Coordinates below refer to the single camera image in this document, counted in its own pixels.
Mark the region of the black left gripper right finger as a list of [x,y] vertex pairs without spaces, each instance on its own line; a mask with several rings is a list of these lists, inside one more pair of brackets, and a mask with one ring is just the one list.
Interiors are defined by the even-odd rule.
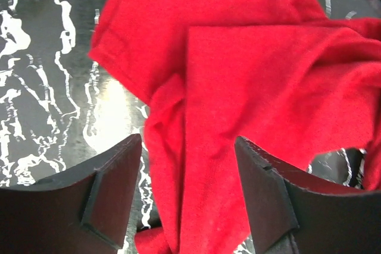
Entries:
[[380,192],[316,177],[235,141],[256,253],[379,253]]

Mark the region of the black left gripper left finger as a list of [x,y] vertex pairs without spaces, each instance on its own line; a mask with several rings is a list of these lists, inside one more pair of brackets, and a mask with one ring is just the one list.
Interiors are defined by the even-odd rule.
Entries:
[[133,134],[30,186],[1,189],[2,253],[117,253],[142,153]]

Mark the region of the red t-shirt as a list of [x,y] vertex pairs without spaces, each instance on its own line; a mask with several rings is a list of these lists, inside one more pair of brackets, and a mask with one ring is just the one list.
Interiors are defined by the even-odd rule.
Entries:
[[306,170],[367,152],[380,189],[380,20],[331,20],[317,0],[108,0],[90,57],[150,108],[161,218],[139,253],[232,253],[249,235],[233,144]]

